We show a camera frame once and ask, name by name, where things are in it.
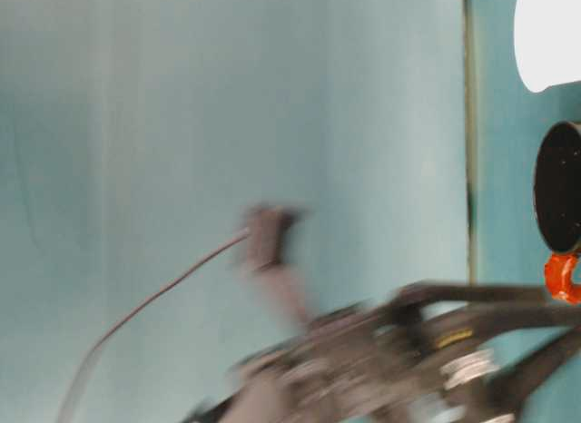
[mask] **mechanical part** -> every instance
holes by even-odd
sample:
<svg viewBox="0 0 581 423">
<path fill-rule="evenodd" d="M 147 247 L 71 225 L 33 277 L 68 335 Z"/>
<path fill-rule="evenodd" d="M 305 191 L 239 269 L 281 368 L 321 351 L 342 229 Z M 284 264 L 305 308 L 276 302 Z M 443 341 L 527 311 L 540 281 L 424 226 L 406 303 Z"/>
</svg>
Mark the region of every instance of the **mechanical part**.
<svg viewBox="0 0 581 423">
<path fill-rule="evenodd" d="M 581 123 L 553 125 L 543 140 L 535 169 L 538 228 L 553 252 L 545 281 L 555 299 L 581 302 L 571 275 L 581 253 Z"/>
</svg>

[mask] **orange plastic part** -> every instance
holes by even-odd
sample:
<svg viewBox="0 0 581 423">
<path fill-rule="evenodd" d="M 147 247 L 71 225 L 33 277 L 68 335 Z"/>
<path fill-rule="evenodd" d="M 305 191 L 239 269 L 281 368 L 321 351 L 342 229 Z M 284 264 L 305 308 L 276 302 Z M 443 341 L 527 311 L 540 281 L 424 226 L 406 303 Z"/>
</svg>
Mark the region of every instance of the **orange plastic part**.
<svg viewBox="0 0 581 423">
<path fill-rule="evenodd" d="M 573 270 L 577 265 L 575 254 L 551 255 L 545 264 L 545 285 L 555 299 L 569 303 L 581 302 L 581 285 L 573 283 Z"/>
</svg>

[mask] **black cable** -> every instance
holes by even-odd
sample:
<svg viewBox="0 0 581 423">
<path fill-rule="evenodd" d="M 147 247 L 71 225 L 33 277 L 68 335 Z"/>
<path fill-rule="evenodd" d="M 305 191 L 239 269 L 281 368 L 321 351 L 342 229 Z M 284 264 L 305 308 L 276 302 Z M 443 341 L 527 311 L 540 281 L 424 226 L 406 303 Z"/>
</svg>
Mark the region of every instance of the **black cable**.
<svg viewBox="0 0 581 423">
<path fill-rule="evenodd" d="M 173 287 L 181 283 L 183 280 L 188 278 L 192 273 L 198 270 L 206 262 L 210 261 L 214 257 L 220 255 L 222 252 L 227 251 L 229 248 L 235 244 L 246 239 L 250 235 L 248 229 L 244 229 L 236 234 L 229 241 L 226 241 L 222 246 L 218 247 L 216 250 L 208 253 L 201 259 L 199 259 L 195 264 L 193 264 L 190 269 L 182 273 L 178 278 L 171 281 L 167 285 L 163 286 L 160 290 L 156 291 L 154 294 L 145 299 L 142 303 L 137 305 L 133 310 L 131 310 L 126 316 L 119 319 L 116 323 L 108 329 L 101 338 L 99 338 L 89 351 L 84 356 L 79 368 L 77 369 L 73 380 L 66 391 L 61 407 L 59 408 L 58 417 L 56 418 L 56 423 L 69 423 L 74 415 L 74 409 L 79 403 L 81 396 L 83 395 L 84 388 L 86 387 L 87 380 L 89 379 L 92 369 L 101 355 L 101 350 L 103 344 L 112 337 L 112 335 L 117 332 L 125 323 L 135 317 L 139 311 L 145 308 L 147 305 L 152 303 L 154 300 L 158 299 L 167 291 L 171 290 Z"/>
</svg>

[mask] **black cylinder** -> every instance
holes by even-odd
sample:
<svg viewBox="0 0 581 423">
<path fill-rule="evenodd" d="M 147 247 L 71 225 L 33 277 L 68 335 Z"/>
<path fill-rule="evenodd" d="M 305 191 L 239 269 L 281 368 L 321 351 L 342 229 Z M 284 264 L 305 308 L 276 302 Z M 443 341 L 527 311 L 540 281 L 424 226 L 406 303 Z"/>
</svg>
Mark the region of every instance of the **black cylinder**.
<svg viewBox="0 0 581 423">
<path fill-rule="evenodd" d="M 557 123 L 545 136 L 537 156 L 534 202 L 548 248 L 581 253 L 581 123 Z"/>
</svg>

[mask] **white object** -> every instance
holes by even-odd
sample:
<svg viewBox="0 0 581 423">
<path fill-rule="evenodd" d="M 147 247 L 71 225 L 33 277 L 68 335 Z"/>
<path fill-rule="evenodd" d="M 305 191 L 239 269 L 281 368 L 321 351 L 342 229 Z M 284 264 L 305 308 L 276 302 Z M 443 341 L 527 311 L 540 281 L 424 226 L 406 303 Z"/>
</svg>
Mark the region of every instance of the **white object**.
<svg viewBox="0 0 581 423">
<path fill-rule="evenodd" d="M 515 57 L 531 92 L 581 81 L 581 0 L 517 0 Z"/>
</svg>

